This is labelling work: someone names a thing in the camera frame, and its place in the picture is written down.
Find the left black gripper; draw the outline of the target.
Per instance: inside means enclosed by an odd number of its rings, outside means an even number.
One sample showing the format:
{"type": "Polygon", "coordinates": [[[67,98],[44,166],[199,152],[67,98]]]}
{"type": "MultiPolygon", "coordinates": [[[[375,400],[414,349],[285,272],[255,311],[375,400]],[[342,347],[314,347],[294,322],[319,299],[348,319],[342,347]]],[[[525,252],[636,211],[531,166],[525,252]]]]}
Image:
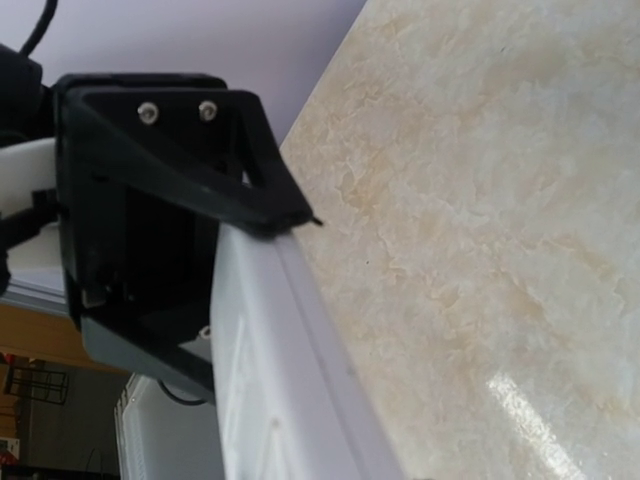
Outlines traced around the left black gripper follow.
{"type": "Polygon", "coordinates": [[[209,323],[219,224],[317,222],[259,97],[209,75],[69,75],[54,88],[69,313],[104,364],[215,399],[185,349],[209,323]]]}

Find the front aluminium rail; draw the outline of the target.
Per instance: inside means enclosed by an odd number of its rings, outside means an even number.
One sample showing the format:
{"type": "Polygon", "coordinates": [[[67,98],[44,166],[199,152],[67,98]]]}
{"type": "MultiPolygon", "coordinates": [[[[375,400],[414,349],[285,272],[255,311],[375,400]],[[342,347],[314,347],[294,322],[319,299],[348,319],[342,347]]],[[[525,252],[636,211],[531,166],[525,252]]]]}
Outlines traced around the front aluminium rail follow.
{"type": "Polygon", "coordinates": [[[68,316],[63,275],[58,269],[19,271],[12,276],[1,302],[40,313],[68,316]]]}

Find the white remote control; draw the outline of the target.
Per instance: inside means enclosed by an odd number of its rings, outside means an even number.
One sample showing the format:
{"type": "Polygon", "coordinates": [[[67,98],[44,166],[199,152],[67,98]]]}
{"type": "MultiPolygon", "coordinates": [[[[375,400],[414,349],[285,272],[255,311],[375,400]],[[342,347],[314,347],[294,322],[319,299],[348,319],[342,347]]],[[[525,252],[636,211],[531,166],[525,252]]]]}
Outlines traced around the white remote control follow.
{"type": "Polygon", "coordinates": [[[125,479],[400,479],[404,473],[296,238],[221,228],[214,404],[135,375],[115,409],[125,479]]]}

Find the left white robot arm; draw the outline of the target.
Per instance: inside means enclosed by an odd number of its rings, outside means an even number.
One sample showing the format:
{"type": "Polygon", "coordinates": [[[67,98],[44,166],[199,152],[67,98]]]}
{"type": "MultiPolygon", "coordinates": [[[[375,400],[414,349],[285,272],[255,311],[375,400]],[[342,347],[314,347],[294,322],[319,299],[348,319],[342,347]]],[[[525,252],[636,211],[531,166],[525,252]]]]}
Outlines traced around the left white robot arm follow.
{"type": "Polygon", "coordinates": [[[41,79],[2,49],[2,253],[56,225],[89,356],[213,402],[212,364],[185,344],[209,323],[220,229],[314,218],[259,97],[206,74],[41,79]]]}

